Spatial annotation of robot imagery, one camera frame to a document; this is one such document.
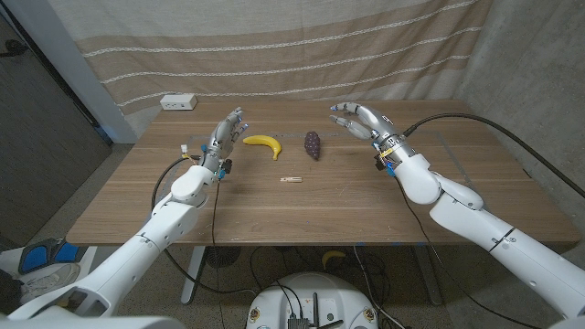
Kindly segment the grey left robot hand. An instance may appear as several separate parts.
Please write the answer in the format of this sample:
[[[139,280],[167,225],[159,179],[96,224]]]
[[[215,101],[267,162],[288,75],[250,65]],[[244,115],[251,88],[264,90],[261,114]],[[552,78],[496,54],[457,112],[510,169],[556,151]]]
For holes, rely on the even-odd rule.
[[[210,135],[207,149],[199,164],[214,174],[220,171],[223,162],[233,151],[234,143],[248,128],[248,124],[241,125],[243,110],[237,107]]]

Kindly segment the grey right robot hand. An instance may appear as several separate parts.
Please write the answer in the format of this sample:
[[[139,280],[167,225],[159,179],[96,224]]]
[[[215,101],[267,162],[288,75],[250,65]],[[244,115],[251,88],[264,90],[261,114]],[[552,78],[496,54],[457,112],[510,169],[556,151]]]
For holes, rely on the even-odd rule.
[[[400,164],[416,154],[393,122],[380,111],[354,102],[338,103],[331,110],[332,122],[346,128],[357,139],[371,142],[382,158]]]

